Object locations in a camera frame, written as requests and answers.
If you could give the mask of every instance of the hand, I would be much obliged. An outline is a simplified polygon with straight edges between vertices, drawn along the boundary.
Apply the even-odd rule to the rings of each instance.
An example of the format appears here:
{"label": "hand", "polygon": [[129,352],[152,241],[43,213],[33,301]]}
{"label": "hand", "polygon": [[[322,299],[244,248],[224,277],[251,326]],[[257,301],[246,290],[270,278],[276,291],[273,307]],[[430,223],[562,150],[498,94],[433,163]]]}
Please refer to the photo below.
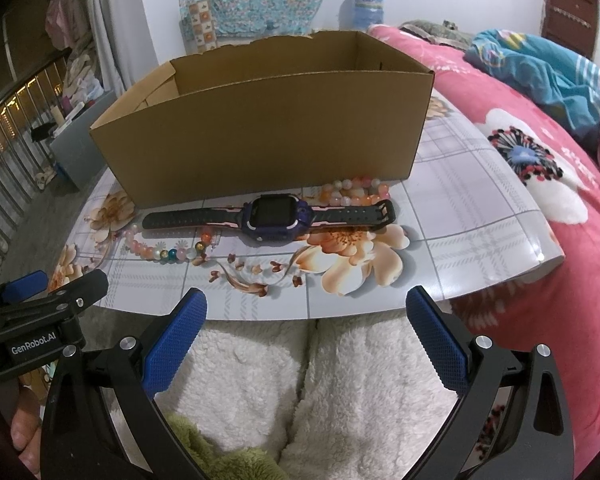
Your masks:
{"label": "hand", "polygon": [[20,460],[37,478],[40,478],[40,402],[36,395],[23,386],[13,420],[11,439],[20,453]]}

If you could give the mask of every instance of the brown door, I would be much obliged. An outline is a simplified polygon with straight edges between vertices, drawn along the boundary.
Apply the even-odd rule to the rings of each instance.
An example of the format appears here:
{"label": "brown door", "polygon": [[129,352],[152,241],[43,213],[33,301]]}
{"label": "brown door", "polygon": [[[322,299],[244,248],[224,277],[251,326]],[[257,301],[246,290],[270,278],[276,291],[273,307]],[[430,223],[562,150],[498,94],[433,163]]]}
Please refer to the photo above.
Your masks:
{"label": "brown door", "polygon": [[543,38],[590,59],[597,32],[598,0],[546,0]]}

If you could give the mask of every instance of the black watch strap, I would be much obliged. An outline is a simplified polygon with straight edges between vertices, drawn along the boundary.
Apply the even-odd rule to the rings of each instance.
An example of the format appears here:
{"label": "black watch strap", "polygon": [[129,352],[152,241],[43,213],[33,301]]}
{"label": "black watch strap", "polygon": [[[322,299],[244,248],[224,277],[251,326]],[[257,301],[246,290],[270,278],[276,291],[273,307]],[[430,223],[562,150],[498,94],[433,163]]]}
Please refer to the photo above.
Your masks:
{"label": "black watch strap", "polygon": [[242,208],[240,207],[203,207],[180,211],[160,211],[149,213],[142,220],[143,229],[175,229],[205,225],[240,229],[241,224]]}
{"label": "black watch strap", "polygon": [[395,222],[391,200],[381,200],[375,205],[312,206],[312,229],[329,227],[367,227],[372,231]]}

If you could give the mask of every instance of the blue blanket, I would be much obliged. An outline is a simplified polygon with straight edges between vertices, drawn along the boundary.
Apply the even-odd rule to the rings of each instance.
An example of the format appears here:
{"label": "blue blanket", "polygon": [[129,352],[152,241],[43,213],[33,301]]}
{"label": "blue blanket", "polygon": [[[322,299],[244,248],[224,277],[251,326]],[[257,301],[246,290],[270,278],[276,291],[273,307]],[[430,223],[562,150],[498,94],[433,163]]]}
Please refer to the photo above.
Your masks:
{"label": "blue blanket", "polygon": [[595,153],[600,141],[600,69],[553,41],[508,30],[485,30],[464,60],[529,97]]}

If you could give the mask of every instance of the smartwatch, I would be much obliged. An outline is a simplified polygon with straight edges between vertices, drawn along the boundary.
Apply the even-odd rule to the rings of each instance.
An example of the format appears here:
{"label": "smartwatch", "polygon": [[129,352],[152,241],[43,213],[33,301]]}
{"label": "smartwatch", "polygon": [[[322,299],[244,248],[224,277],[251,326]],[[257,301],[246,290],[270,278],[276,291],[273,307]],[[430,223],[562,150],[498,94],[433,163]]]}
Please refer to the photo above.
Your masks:
{"label": "smartwatch", "polygon": [[149,213],[142,228],[214,226],[240,230],[259,242],[290,242],[311,231],[331,228],[378,230],[395,222],[391,200],[375,205],[310,206],[292,194],[262,195],[243,207],[203,207]]}

